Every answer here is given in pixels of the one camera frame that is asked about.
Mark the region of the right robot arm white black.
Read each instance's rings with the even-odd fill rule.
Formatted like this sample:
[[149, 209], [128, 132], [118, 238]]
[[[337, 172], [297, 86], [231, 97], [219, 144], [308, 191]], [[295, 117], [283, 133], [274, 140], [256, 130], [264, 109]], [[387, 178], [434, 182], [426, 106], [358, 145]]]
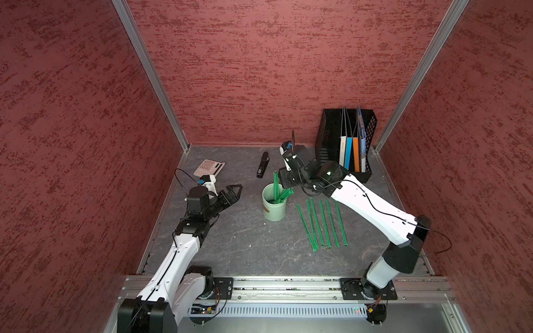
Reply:
[[284, 142], [280, 154], [285, 164], [279, 170], [283, 188], [301, 187], [332, 198], [365, 218], [389, 240], [381, 258], [360, 280], [363, 298], [378, 299], [399, 273], [413, 272], [430, 231], [429, 219], [396, 208], [334, 161], [320, 165], [302, 145]]

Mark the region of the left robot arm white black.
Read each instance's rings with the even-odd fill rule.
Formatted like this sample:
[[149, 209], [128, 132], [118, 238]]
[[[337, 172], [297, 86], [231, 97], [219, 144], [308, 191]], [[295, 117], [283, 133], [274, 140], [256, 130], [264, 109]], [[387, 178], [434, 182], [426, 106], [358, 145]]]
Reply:
[[214, 192], [206, 183], [191, 188], [187, 211], [172, 233], [172, 245], [150, 282], [118, 309], [118, 332], [177, 332], [194, 301], [215, 288], [209, 266], [190, 263], [221, 212], [239, 201], [243, 187], [228, 185]]

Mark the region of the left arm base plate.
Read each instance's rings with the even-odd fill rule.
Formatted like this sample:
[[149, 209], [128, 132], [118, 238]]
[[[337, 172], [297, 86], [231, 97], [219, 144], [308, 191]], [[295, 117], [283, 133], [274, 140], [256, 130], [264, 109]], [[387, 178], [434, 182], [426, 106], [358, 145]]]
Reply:
[[209, 294], [208, 300], [230, 300], [233, 296], [233, 285], [233, 277], [214, 277], [213, 290]]

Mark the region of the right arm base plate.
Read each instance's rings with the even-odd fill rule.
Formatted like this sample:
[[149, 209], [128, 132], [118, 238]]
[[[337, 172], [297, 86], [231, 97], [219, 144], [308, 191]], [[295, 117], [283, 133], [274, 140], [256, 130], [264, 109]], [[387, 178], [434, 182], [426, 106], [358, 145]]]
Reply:
[[340, 278], [340, 291], [345, 301], [397, 301], [398, 295], [393, 281], [383, 289], [374, 287], [369, 282], [362, 283], [361, 278]]

